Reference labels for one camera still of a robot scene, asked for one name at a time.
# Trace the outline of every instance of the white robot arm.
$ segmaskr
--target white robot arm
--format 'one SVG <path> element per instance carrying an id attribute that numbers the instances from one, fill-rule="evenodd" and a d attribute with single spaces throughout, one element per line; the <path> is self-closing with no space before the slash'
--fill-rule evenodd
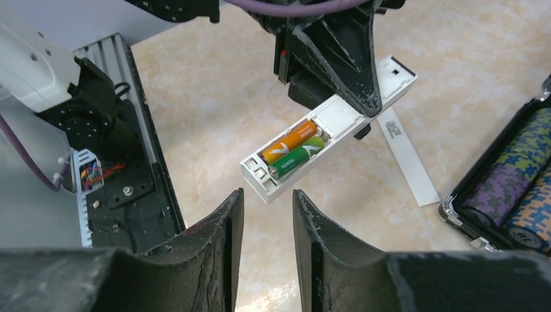
<path id="1" fill-rule="evenodd" d="M 34 112 L 72 98 L 80 66 L 71 51 L 50 42 L 0 1 L 0 85 Z"/>

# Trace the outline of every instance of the case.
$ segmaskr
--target case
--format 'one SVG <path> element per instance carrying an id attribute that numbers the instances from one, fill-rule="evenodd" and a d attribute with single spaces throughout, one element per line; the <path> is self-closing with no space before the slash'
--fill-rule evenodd
<path id="1" fill-rule="evenodd" d="M 482 227 L 479 224 L 475 224 L 459 207 L 530 117 L 532 117 L 538 109 L 551 107 L 551 97 L 548 97 L 548 92 L 545 92 L 545 83 L 542 89 L 546 97 L 533 98 L 527 101 L 517 111 L 512 120 L 509 121 L 502 132 L 495 138 L 484 154 L 476 161 L 466 176 L 459 182 L 452 193 L 444 199 L 439 207 L 439 214 L 445 222 L 471 239 L 470 244 L 476 249 L 493 252 L 500 250 L 526 249 L 526 247 L 506 237 L 497 229 Z M 523 197 L 528 193 L 536 180 L 537 179 L 534 179 L 531 185 L 525 190 Z M 513 211 L 519 204 L 520 200 L 517 202 Z"/>
<path id="2" fill-rule="evenodd" d="M 392 56 L 385 58 L 378 64 L 377 77 L 383 103 L 383 108 L 379 114 L 407 93 L 417 79 L 415 73 Z M 377 116 L 370 118 L 360 114 L 335 94 L 243 159 L 240 163 L 243 176 L 265 203 L 271 203 L 312 170 L 314 166 L 320 164 L 323 159 L 330 157 L 329 155 L 339 148 L 341 142 L 361 132 Z M 313 121 L 318 126 L 318 130 L 328 136 L 329 140 L 325 148 L 288 175 L 279 179 L 272 178 L 268 173 L 268 165 L 261 159 L 261 153 L 308 120 Z"/>

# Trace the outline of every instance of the white paper strip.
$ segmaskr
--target white paper strip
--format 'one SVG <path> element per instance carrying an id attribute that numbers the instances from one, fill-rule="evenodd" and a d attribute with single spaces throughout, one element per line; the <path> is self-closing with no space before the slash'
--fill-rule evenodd
<path id="1" fill-rule="evenodd" d="M 432 181 L 392 107 L 377 117 L 419 207 L 440 201 Z"/>

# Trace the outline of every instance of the orange battery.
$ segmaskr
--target orange battery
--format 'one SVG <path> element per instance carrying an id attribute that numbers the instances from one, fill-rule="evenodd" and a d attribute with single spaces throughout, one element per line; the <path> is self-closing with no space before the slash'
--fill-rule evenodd
<path id="1" fill-rule="evenodd" d="M 318 127 L 309 120 L 264 150 L 262 157 L 268 164 L 273 164 L 313 137 L 317 132 Z"/>

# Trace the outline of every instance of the green battery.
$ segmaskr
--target green battery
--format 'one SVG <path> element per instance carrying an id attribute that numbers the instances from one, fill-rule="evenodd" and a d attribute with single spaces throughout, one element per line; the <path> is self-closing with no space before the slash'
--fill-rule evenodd
<path id="1" fill-rule="evenodd" d="M 321 152 L 324 147 L 325 144 L 323 139 L 319 136 L 314 136 L 301 146 L 292 150 L 289 154 L 274 162 L 268 167 L 268 171 L 272 178 L 279 179 L 293 169 L 299 167 L 301 164 L 306 163 L 310 157 Z"/>

